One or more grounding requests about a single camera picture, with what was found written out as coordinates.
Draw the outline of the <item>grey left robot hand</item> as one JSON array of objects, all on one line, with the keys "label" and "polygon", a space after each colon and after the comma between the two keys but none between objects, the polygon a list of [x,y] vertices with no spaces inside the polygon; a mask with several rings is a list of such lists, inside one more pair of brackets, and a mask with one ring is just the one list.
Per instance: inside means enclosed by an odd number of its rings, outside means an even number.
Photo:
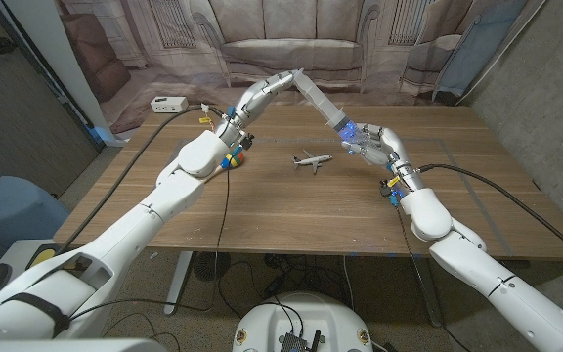
[{"label": "grey left robot hand", "polygon": [[297,70],[283,71],[252,84],[235,105],[231,122],[240,128],[246,128],[264,112],[278,93],[293,84],[296,73]]}]

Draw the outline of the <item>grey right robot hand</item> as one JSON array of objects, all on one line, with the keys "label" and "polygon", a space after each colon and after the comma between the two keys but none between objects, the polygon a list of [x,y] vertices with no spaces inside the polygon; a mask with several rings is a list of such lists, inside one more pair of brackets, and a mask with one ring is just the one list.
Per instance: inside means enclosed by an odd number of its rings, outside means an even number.
[{"label": "grey right robot hand", "polygon": [[351,154],[359,154],[368,164],[401,167],[410,163],[403,142],[389,128],[349,121],[338,135],[344,149]]}]

